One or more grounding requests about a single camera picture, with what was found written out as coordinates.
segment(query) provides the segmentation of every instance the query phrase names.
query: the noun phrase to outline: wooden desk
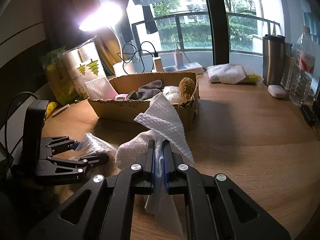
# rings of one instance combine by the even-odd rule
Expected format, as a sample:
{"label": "wooden desk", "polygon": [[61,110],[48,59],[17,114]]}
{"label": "wooden desk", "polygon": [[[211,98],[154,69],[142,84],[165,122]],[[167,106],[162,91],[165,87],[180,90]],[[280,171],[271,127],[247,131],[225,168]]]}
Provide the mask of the wooden desk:
{"label": "wooden desk", "polygon": [[[282,224],[294,239],[320,202],[320,142],[291,102],[273,98],[263,84],[210,84],[199,76],[201,97],[193,128],[186,133],[196,168],[224,173]],[[92,132],[120,145],[145,129],[136,124],[99,119],[87,101],[48,118],[43,136],[82,140]],[[114,160],[100,169],[117,174]],[[80,185],[56,187],[60,202]],[[183,196],[175,196],[186,239]],[[180,239],[157,225],[136,197],[131,239]]]}

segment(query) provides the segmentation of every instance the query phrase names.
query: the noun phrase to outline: power strip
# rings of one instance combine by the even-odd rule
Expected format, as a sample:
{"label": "power strip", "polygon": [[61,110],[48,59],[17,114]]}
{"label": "power strip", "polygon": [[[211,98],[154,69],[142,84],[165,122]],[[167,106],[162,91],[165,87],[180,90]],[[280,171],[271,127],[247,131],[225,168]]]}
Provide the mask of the power strip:
{"label": "power strip", "polygon": [[203,68],[197,62],[189,63],[189,64],[186,64],[186,65],[181,66],[181,67],[169,66],[169,67],[164,67],[163,68],[163,72],[176,72],[176,71],[179,71],[179,72],[195,72],[197,75],[203,74]]}

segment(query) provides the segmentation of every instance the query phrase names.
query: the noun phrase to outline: green shrub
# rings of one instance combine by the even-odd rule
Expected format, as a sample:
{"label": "green shrub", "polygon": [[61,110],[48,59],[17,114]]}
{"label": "green shrub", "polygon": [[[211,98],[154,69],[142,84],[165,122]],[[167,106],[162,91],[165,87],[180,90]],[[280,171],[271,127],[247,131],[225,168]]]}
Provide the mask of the green shrub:
{"label": "green shrub", "polygon": [[[179,41],[175,24],[158,26],[163,50],[176,48]],[[181,23],[184,47],[186,49],[212,48],[211,26],[209,22]],[[253,34],[258,34],[257,20],[231,16],[229,17],[229,34],[232,50],[252,51]]]}

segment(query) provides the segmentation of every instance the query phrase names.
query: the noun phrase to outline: plastic water bottle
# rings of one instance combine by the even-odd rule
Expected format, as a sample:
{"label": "plastic water bottle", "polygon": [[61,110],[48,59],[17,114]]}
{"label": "plastic water bottle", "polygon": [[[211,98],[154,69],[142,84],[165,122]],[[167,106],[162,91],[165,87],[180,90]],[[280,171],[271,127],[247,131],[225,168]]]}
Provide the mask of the plastic water bottle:
{"label": "plastic water bottle", "polygon": [[296,65],[291,80],[290,100],[296,106],[301,106],[309,95],[316,52],[313,46],[310,29],[303,25],[303,33],[294,46]]}

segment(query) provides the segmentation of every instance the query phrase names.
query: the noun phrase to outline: bottle label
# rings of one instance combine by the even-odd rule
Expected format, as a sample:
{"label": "bottle label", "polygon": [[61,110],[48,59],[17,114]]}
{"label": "bottle label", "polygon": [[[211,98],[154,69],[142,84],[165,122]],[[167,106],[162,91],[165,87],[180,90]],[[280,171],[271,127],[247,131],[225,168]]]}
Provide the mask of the bottle label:
{"label": "bottle label", "polygon": [[299,68],[313,74],[316,58],[306,52],[301,52]]}

